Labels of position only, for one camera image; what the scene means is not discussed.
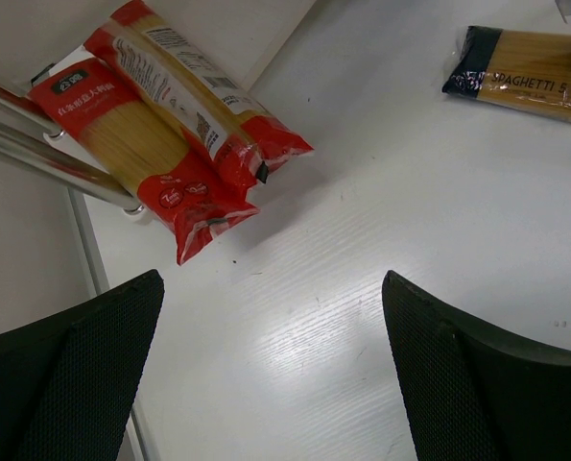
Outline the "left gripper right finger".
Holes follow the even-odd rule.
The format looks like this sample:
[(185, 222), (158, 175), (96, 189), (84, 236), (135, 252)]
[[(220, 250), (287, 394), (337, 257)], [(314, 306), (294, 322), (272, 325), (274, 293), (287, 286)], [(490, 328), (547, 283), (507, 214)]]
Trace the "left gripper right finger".
[(571, 351), (389, 271), (382, 305), (419, 460), (571, 460)]

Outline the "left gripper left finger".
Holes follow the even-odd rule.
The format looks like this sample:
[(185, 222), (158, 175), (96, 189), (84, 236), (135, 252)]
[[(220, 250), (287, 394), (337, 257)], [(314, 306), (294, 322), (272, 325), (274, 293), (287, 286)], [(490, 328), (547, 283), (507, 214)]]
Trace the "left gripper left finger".
[(0, 334), (0, 460), (114, 460), (164, 299), (150, 270)]

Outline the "dark La Sicilia spaghetti pack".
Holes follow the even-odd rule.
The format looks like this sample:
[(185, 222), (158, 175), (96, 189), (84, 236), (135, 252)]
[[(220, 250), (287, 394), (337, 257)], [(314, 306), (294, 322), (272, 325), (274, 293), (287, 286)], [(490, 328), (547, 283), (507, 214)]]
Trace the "dark La Sicilia spaghetti pack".
[(470, 26), (441, 91), (571, 123), (571, 35)]

